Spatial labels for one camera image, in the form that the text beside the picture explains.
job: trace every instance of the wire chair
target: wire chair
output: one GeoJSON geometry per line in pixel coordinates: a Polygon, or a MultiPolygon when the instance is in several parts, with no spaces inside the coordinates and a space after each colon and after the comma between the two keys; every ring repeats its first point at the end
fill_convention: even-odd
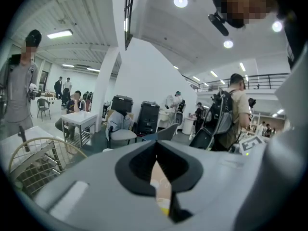
{"type": "Polygon", "coordinates": [[[34,138],[15,150],[8,172],[15,187],[33,199],[46,184],[84,158],[82,151],[65,141],[34,138]]]}

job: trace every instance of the railing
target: railing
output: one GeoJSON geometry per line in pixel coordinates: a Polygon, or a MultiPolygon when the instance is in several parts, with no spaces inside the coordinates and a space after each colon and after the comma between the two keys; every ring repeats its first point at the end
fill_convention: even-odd
{"type": "Polygon", "coordinates": [[[125,49],[127,49],[133,35],[130,34],[131,12],[134,0],[125,0],[124,8],[124,32],[125,32],[125,49]]]}
{"type": "MultiPolygon", "coordinates": [[[[246,89],[278,89],[289,74],[272,74],[272,75],[253,75],[248,76],[248,81],[244,77],[246,89]]],[[[230,85],[230,79],[223,79],[223,84],[220,80],[199,84],[197,92],[201,91],[216,91],[227,89],[230,85]]]]}

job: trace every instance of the black cap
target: black cap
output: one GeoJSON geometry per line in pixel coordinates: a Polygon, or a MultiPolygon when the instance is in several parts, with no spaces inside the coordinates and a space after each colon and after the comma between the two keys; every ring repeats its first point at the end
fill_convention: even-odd
{"type": "Polygon", "coordinates": [[[42,40],[42,35],[38,30],[32,30],[26,37],[27,47],[38,47],[40,41],[42,40]]]}
{"type": "Polygon", "coordinates": [[[231,14],[227,13],[227,1],[225,0],[213,0],[213,3],[219,12],[219,15],[224,19],[230,26],[234,28],[242,28],[244,26],[243,19],[232,19],[231,14]]]}

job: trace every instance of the beige shirt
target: beige shirt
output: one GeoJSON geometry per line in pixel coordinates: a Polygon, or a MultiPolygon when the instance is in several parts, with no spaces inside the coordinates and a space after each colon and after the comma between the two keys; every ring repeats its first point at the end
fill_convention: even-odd
{"type": "MultiPolygon", "coordinates": [[[[232,90],[234,90],[234,88],[228,88],[226,91],[230,92],[232,90]]],[[[227,149],[236,142],[237,137],[241,131],[239,114],[240,113],[250,114],[248,97],[244,91],[236,90],[231,94],[231,97],[233,100],[233,116],[232,116],[234,123],[233,129],[230,129],[229,132],[221,136],[218,140],[219,143],[227,149]]]]}

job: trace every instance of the black case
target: black case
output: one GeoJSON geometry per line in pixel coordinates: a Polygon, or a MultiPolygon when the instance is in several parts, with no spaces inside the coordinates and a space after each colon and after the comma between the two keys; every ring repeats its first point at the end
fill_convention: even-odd
{"type": "Polygon", "coordinates": [[[147,135],[156,132],[159,105],[142,102],[138,118],[137,134],[147,135]]]}
{"type": "Polygon", "coordinates": [[[133,106],[133,100],[129,97],[116,95],[112,99],[111,109],[112,110],[125,110],[128,113],[131,113],[133,106]]]}

